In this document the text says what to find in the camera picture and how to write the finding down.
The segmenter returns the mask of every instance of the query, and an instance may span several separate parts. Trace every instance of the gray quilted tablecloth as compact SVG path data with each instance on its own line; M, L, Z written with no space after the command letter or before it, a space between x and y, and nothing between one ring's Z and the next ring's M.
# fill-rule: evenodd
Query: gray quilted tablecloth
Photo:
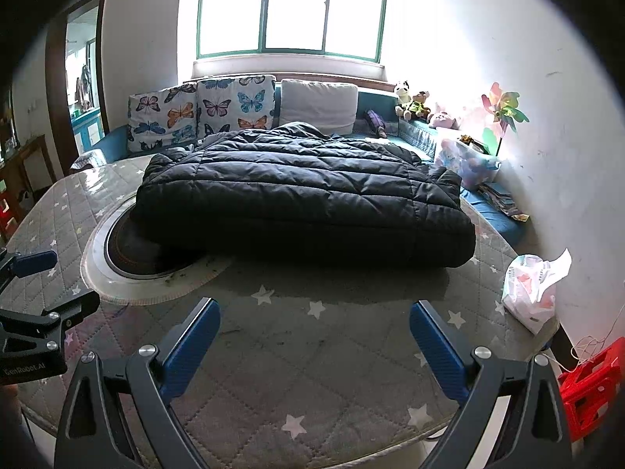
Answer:
M8 246L22 253L54 249L59 265L15 279L0 307L40 313L85 288L79 265L89 235L137 189L148 161L129 159L55 183ZM212 296L222 310L220 333L187 393L174 402L211 468L357 464L422 439L449 420L455 403L443 396L409 333L412 302L429 299L471 343L508 358L529 358L555 328L533 337L504 310L501 287L515 253L469 205L462 206L476 224L477 247L458 269L372 271L235 260L180 299L148 307L102 303L67 333L67 374L21 385L21 401L32 420L54 433L83 352L108 358L158 342L200 297ZM124 406L139 451L149 466L157 465L132 401L125 399Z

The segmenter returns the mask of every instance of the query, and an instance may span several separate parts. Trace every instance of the pink plush toy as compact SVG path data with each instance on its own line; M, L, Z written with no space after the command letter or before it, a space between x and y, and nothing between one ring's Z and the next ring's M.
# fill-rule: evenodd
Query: pink plush toy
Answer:
M455 121L455 118L449 116L447 111L430 114L427 122L429 123L431 129L435 129L436 127L442 127L444 129L458 129L457 121Z

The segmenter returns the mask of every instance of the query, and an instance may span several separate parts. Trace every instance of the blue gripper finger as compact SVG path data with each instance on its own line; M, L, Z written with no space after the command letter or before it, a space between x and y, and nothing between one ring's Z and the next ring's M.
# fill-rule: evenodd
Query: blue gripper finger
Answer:
M431 316L421 303L410 310L410 332L419 344L443 393L463 405L469 397L466 365L445 335L446 326L434 312Z
M52 269L59 262L54 250L47 250L29 256L16 256L11 263L11 272L20 278Z
M220 330L218 303L202 298L182 324L175 326L159 344L161 398L165 405L181 396Z

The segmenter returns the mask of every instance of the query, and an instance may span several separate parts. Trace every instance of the plastic bag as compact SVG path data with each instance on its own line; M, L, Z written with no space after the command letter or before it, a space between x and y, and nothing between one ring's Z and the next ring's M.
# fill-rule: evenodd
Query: plastic bag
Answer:
M508 266L502 301L534 335L555 315L555 283L569 274L570 267L568 249L552 262L527 255Z
M484 155L456 139L441 139L437 146L434 165L445 166L462 178L462 186L475 190L480 183L490 183L501 166L492 155Z

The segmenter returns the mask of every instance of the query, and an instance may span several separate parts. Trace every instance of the black puffer jacket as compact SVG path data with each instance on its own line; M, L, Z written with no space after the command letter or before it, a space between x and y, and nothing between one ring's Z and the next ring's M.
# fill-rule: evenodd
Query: black puffer jacket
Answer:
M133 218L153 241L182 248L456 267L475 249L459 193L458 175L398 146L290 124L155 155Z

